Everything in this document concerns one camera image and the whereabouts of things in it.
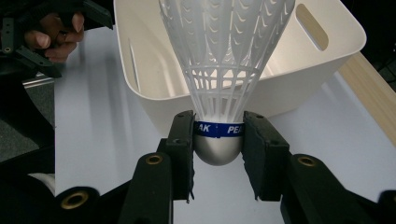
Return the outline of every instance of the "white plastic basket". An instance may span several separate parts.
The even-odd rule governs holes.
[[[166,136],[175,114],[193,109],[158,0],[115,0],[126,82]],[[339,0],[296,0],[288,26],[246,110],[271,117],[302,104],[352,54],[365,33]]]

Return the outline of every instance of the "screw hole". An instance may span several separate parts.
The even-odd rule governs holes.
[[[150,165],[156,165],[161,163],[162,161],[163,161],[163,157],[159,155],[153,155],[146,158],[146,163]]]
[[[316,166],[317,163],[308,157],[300,157],[298,158],[298,162],[305,166]]]

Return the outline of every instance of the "blue band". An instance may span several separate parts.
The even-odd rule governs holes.
[[[195,134],[212,138],[239,137],[244,135],[244,124],[195,121],[194,132]]]

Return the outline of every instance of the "finger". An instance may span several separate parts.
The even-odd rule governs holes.
[[[46,49],[50,46],[50,37],[38,31],[26,32],[24,40],[30,49]]]
[[[83,38],[84,38],[84,29],[81,28],[81,30],[78,33],[76,31],[67,33],[64,41],[65,42],[81,42]]]
[[[84,16],[81,14],[81,12],[76,12],[72,18],[72,24],[73,28],[77,33],[79,33],[84,25]]]
[[[67,61],[67,57],[64,58],[49,58],[49,60],[53,63],[65,63]]]
[[[40,21],[45,33],[51,37],[53,43],[56,43],[57,35],[60,30],[63,30],[61,19],[56,13],[50,13]]]
[[[56,49],[46,49],[44,55],[48,58],[67,58],[77,47],[77,43],[64,43]]]

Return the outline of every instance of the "brass insert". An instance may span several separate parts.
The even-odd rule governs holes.
[[[66,210],[75,209],[87,202],[88,198],[87,191],[79,190],[64,198],[61,202],[61,207]]]
[[[149,165],[156,165],[163,161],[163,157],[159,155],[152,155],[146,158],[146,163]]]
[[[306,166],[316,166],[317,163],[309,157],[299,157],[298,162]]]

